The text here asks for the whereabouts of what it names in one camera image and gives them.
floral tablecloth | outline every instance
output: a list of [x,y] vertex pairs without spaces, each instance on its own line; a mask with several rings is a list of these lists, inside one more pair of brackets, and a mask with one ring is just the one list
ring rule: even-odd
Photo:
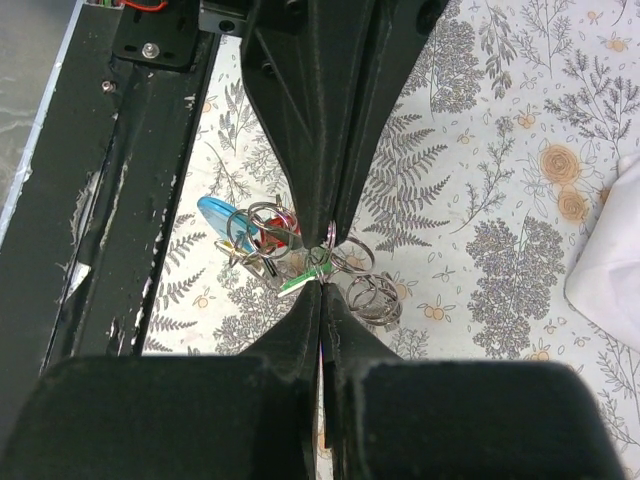
[[[629,478],[640,478],[640,354],[576,312],[563,285],[616,161],[639,149],[639,16],[639,0],[451,0],[382,133],[354,223],[403,299],[400,324],[379,338],[405,358],[570,365]],[[212,75],[148,354],[237,353],[293,301],[224,268],[196,208],[204,195],[288,201],[238,47],[223,39]]]

metal bracket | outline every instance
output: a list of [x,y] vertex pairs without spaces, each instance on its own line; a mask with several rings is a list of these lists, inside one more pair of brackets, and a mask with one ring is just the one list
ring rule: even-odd
[[124,60],[188,70],[198,38],[198,1],[175,0],[159,12],[125,7],[113,42]]
[[200,30],[242,37],[249,8],[249,0],[200,0]]

red wire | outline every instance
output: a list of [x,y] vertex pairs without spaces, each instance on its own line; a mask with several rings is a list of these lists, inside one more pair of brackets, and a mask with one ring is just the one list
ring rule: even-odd
[[160,5],[156,5],[155,7],[147,7],[145,5],[140,5],[138,3],[132,2],[131,0],[124,0],[124,4],[127,5],[128,7],[135,8],[136,10],[140,10],[141,12],[153,13],[153,12],[159,12],[160,10],[162,10],[164,7],[169,5],[169,2],[165,0],[162,3],[160,3]]

yellow rose print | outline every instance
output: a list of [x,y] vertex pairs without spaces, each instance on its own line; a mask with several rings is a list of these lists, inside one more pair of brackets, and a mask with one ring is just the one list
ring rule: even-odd
[[570,222],[582,223],[589,214],[587,199],[572,186],[565,186],[558,195],[558,210]]
[[550,145],[540,156],[540,171],[551,183],[568,185],[580,176],[580,162],[567,147]]
[[201,295],[198,295],[193,301],[192,306],[197,306],[198,308],[207,308],[209,306],[209,300],[216,299],[216,297],[214,297],[213,295],[209,295],[209,290],[209,287],[205,288],[204,292]]

green plastic tag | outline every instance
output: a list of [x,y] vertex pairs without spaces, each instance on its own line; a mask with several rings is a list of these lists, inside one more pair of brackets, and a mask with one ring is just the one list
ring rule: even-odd
[[[320,267],[320,271],[322,273],[327,273],[327,274],[331,273],[331,262],[327,262],[324,265],[322,265],[322,267]],[[278,298],[282,298],[286,295],[289,295],[292,292],[295,292],[296,290],[301,289],[307,282],[310,282],[311,280],[315,280],[317,276],[318,276],[318,272],[316,271],[316,269],[311,269],[303,273],[299,277],[296,277],[294,279],[289,280],[288,282],[285,282],[282,285],[282,287],[280,287],[280,293],[278,294]]]

